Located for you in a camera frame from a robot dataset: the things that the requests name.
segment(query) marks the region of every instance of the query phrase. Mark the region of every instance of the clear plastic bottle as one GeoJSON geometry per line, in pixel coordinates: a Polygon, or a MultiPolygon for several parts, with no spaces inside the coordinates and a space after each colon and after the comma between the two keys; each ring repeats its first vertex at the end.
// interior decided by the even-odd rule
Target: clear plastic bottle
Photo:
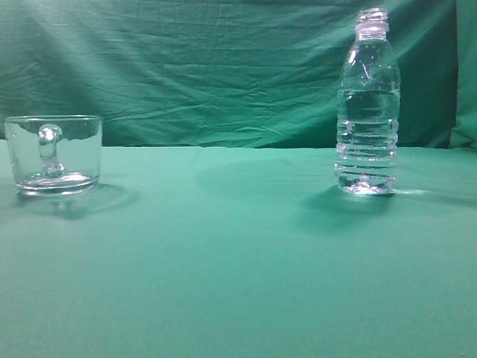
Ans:
{"type": "Polygon", "coordinates": [[[387,19],[379,8],[359,13],[341,73],[335,174],[349,192],[386,194],[396,180],[400,76],[387,19]]]}

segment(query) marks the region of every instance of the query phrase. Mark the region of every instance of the mug base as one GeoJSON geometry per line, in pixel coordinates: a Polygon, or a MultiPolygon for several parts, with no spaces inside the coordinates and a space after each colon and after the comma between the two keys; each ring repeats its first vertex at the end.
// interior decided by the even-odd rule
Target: mug base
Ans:
{"type": "Polygon", "coordinates": [[[91,178],[79,173],[70,173],[55,180],[32,178],[17,183],[16,186],[21,194],[27,196],[71,195],[94,188],[98,180],[99,177],[91,178]]]}

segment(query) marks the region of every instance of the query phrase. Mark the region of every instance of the clear glass mug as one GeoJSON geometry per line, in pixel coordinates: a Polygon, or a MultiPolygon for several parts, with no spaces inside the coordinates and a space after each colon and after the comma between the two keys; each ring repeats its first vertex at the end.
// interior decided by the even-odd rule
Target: clear glass mug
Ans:
{"type": "Polygon", "coordinates": [[[65,195],[93,188],[101,170],[98,116],[4,119],[13,178],[26,195],[65,195]]]}

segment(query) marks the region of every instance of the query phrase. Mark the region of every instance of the mug rim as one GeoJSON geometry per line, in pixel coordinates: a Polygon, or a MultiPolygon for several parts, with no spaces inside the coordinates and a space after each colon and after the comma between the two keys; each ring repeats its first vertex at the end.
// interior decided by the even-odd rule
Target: mug rim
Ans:
{"type": "Polygon", "coordinates": [[[66,115],[54,115],[54,116],[13,116],[3,118],[4,123],[17,123],[17,122],[44,122],[44,121],[86,121],[86,120],[99,120],[100,116],[88,116],[85,114],[66,114],[66,115]]]}

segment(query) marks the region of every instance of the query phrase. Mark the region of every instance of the mug handle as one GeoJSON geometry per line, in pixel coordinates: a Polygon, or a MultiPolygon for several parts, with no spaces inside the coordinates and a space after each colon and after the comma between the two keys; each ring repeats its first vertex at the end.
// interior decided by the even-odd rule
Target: mug handle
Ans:
{"type": "Polygon", "coordinates": [[[57,143],[63,138],[63,131],[57,125],[42,125],[38,132],[38,146],[45,178],[61,177],[65,167],[57,156],[57,143]]]}

